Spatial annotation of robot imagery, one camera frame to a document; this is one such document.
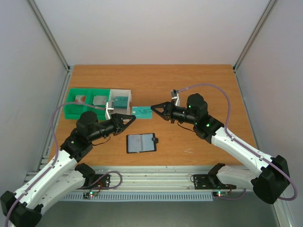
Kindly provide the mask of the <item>black leather card holder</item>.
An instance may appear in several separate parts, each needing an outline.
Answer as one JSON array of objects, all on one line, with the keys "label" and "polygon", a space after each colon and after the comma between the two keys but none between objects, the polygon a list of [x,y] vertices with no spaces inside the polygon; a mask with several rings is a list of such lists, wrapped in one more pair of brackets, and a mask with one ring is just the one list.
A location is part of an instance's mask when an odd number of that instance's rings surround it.
[{"label": "black leather card holder", "polygon": [[155,133],[131,134],[126,136],[126,153],[145,153],[157,151],[159,139]]}]

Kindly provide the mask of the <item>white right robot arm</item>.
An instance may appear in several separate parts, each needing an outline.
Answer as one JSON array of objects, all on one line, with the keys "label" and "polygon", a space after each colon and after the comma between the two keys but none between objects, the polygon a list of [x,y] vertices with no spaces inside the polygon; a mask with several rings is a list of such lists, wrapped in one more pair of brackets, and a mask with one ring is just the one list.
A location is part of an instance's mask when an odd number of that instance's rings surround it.
[{"label": "white right robot arm", "polygon": [[286,159],[263,153],[234,135],[208,113],[208,104],[200,94],[190,95],[186,107],[170,101],[153,105],[151,110],[171,123],[192,124],[197,137],[221,148],[246,166],[247,170],[241,170],[220,163],[215,165],[208,173],[211,186],[231,184],[249,189],[268,204],[274,204],[289,186]]}]

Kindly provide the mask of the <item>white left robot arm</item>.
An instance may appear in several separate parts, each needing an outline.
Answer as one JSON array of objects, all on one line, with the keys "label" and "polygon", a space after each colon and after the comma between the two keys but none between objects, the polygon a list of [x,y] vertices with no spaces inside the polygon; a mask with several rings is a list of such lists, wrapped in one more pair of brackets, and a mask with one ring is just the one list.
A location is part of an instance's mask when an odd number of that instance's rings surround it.
[{"label": "white left robot arm", "polygon": [[93,149],[92,142],[116,136],[130,126],[134,115],[117,114],[98,122],[97,114],[86,111],[55,156],[28,183],[0,197],[6,227],[35,227],[42,216],[62,197],[95,184],[95,171],[79,162]]}]

